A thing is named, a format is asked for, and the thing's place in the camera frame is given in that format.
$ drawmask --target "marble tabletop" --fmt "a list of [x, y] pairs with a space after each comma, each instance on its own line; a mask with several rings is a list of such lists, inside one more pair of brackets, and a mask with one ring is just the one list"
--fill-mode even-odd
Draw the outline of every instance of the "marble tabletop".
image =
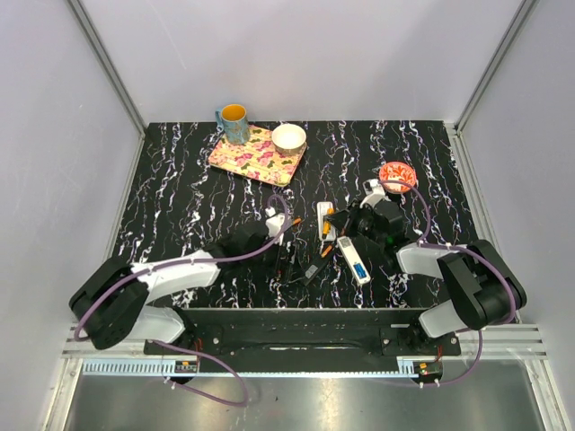
[[[273, 129], [278, 122], [256, 123]], [[431, 211], [430, 242], [477, 238], [447, 132], [440, 121], [300, 121], [308, 148], [293, 180], [271, 187], [208, 165], [221, 137], [216, 123], [150, 124], [124, 211], [114, 253], [126, 261], [179, 257], [246, 221], [262, 221], [266, 199], [281, 194], [294, 216], [297, 259], [305, 267], [319, 253], [315, 204], [338, 209], [364, 196], [362, 183], [386, 162], [412, 166]], [[401, 208], [409, 229], [423, 228], [423, 208], [409, 193]], [[441, 281], [385, 267], [377, 248], [356, 241], [372, 281], [357, 287], [336, 253], [309, 286], [281, 285], [273, 271], [242, 267], [208, 288], [164, 298], [181, 307], [429, 307], [448, 296]]]

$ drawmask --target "floral tray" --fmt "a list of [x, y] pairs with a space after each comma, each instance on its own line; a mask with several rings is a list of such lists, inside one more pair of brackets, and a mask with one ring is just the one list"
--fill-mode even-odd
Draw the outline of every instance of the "floral tray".
[[253, 180], [285, 187], [294, 176], [305, 152], [283, 155], [271, 142], [271, 131], [250, 126], [250, 140], [245, 145], [229, 144], [224, 135], [208, 158], [211, 166], [238, 173]]

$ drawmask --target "mug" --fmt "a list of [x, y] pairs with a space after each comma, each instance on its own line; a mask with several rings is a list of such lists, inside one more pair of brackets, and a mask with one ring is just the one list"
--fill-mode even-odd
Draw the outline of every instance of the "mug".
[[227, 105], [216, 110], [217, 124], [226, 132], [230, 144], [243, 145], [250, 140], [250, 125], [242, 105]]

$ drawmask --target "white wall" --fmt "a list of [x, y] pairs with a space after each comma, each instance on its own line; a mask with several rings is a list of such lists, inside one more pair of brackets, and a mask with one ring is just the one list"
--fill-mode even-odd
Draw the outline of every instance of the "white wall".
[[509, 266], [575, 420], [575, 3], [540, 2], [464, 130]]
[[453, 121], [520, 0], [84, 3], [146, 121]]
[[0, 2], [0, 428], [33, 430], [137, 133], [61, 0]]

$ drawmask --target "orange object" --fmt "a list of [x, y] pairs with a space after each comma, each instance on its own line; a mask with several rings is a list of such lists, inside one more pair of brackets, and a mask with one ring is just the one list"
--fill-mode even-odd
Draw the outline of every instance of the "orange object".
[[322, 252], [322, 257], [324, 258], [325, 256], [327, 256], [327, 253], [329, 253], [330, 251], [332, 251], [333, 246], [330, 244], [328, 245], [325, 250]]
[[[333, 208], [327, 208], [327, 214], [333, 214]], [[323, 236], [326, 236], [329, 232], [330, 229], [332, 229], [332, 225], [330, 224], [330, 222], [323, 222]]]
[[[413, 168], [402, 162], [389, 162], [384, 164], [379, 170], [379, 180], [398, 180], [415, 186], [417, 177]], [[390, 193], [405, 193], [409, 187], [401, 184], [384, 184], [384, 189]]]

